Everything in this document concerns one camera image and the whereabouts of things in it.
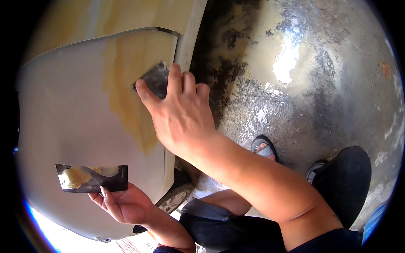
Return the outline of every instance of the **left hand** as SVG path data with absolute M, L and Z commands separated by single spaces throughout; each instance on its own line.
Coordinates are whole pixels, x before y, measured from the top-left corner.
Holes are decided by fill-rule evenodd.
M 154 207 L 149 197 L 135 185 L 128 183 L 128 190 L 110 192 L 101 187 L 99 193 L 89 193 L 91 200 L 109 213 L 116 221 L 125 224 L 144 224 Z

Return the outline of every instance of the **concrete floor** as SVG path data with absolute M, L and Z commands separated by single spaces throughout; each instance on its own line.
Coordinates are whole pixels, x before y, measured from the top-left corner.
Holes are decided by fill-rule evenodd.
M 391 195 L 404 148 L 403 89 L 365 2 L 209 0 L 191 72 L 211 88 L 220 132 L 247 149 L 267 135 L 302 177 L 316 160 L 361 146 L 372 180 L 352 229 Z M 202 175 L 192 196 L 226 188 Z

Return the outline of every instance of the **person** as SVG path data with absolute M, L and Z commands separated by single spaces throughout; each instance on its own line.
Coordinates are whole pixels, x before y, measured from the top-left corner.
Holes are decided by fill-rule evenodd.
M 348 229 L 359 214 L 371 180 L 366 152 L 348 147 L 329 162 L 317 162 L 303 180 L 279 163 L 265 136 L 251 150 L 214 127 L 209 87 L 192 73 L 170 66 L 167 96 L 161 100 L 143 80 L 136 82 L 156 136 L 181 157 L 228 190 L 193 199 L 180 222 L 156 207 L 135 185 L 90 198 L 118 222 L 139 224 L 159 238 L 155 252 L 195 252 L 195 244 L 215 252 L 325 252 L 356 250 L 361 234 Z M 269 219 L 244 214 L 254 206 Z

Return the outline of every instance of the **foot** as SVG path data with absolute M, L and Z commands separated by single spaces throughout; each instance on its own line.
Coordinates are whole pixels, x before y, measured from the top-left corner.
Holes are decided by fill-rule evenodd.
M 257 153 L 257 152 L 259 152 L 260 150 L 264 149 L 266 146 L 267 146 L 266 143 L 264 143 L 264 142 L 261 143 L 260 146 L 258 146 L 258 147 L 256 148 L 255 153 Z M 271 155 L 265 156 L 265 157 L 266 157 L 267 159 L 270 159 L 270 160 L 273 161 L 273 162 L 276 161 L 276 156 L 275 156 L 274 154 L 271 154 Z

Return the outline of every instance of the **car tire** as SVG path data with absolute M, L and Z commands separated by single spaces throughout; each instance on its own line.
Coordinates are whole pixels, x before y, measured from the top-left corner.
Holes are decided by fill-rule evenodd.
M 175 182 L 155 205 L 170 214 L 188 198 L 193 189 L 194 185 L 190 179 L 183 172 L 175 169 Z

